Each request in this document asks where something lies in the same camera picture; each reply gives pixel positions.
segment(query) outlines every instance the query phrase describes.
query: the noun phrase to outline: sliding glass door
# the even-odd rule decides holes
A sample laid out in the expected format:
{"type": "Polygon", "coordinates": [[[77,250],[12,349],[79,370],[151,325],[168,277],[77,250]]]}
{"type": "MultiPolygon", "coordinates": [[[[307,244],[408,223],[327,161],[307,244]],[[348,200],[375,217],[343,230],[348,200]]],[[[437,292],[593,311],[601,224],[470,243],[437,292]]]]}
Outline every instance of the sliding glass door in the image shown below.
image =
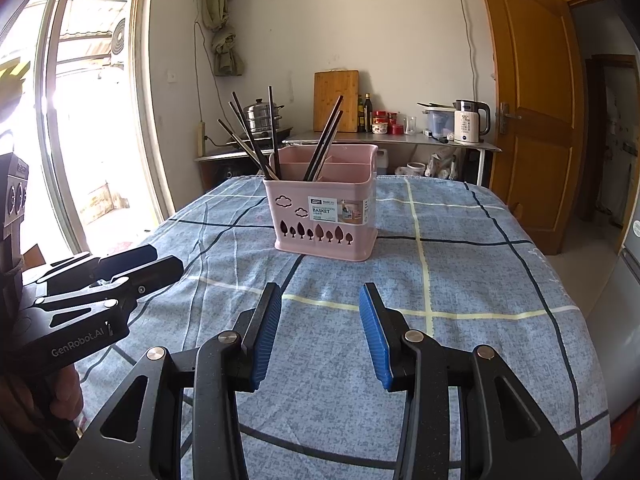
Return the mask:
{"type": "Polygon", "coordinates": [[[0,64],[31,62],[14,135],[30,165],[22,250],[37,242],[47,261],[125,250],[160,220],[130,94],[130,1],[31,0],[0,45],[0,64]]]}

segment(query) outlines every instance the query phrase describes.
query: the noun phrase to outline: electric kettle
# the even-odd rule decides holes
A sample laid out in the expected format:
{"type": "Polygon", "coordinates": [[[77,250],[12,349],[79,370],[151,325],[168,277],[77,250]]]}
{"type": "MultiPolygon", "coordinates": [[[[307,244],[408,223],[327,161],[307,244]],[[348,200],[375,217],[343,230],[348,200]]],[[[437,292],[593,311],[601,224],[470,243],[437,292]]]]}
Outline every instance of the electric kettle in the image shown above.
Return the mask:
{"type": "Polygon", "coordinates": [[[480,137],[489,133],[491,129],[491,110],[489,105],[477,101],[458,99],[453,105],[456,108],[454,138],[462,144],[478,144],[480,137]],[[486,119],[486,126],[480,131],[480,113],[482,110],[486,119]]]}

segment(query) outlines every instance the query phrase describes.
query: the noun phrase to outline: door handle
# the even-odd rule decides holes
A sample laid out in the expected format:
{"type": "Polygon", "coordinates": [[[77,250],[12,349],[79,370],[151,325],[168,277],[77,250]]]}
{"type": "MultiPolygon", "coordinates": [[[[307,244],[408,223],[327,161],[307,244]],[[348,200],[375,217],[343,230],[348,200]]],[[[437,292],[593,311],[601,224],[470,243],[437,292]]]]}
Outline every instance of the door handle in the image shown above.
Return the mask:
{"type": "Polygon", "coordinates": [[[501,135],[507,134],[507,119],[518,119],[522,118],[521,115],[513,115],[509,113],[509,103],[500,103],[500,120],[499,120],[499,128],[498,132],[501,135]]]}

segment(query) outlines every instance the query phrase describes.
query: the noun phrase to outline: cutting board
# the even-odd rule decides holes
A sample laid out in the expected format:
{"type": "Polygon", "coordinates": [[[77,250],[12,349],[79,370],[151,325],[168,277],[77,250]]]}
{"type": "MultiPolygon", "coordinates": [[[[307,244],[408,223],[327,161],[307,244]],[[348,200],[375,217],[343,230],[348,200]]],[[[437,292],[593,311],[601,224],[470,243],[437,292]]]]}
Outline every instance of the cutting board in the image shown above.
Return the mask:
{"type": "Polygon", "coordinates": [[[344,96],[340,110],[339,132],[358,131],[358,71],[316,72],[314,83],[314,131],[324,129],[339,95],[344,96]]]}

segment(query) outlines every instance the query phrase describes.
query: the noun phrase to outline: human hand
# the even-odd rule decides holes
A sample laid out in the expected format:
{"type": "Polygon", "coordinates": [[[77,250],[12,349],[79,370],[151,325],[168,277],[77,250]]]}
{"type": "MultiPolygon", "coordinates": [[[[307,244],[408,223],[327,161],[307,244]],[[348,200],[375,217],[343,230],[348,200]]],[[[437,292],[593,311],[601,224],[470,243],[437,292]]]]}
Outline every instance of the human hand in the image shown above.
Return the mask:
{"type": "MultiPolygon", "coordinates": [[[[15,393],[20,397],[24,407],[30,413],[34,413],[33,397],[31,397],[31,392],[26,384],[16,376],[11,376],[10,379],[15,393]]],[[[58,372],[54,394],[56,398],[49,407],[51,413],[57,418],[74,420],[82,411],[84,399],[82,398],[78,372],[73,365],[62,368],[58,372]]],[[[36,427],[12,395],[5,377],[0,377],[0,416],[16,430],[23,433],[36,431],[36,427]]]]}

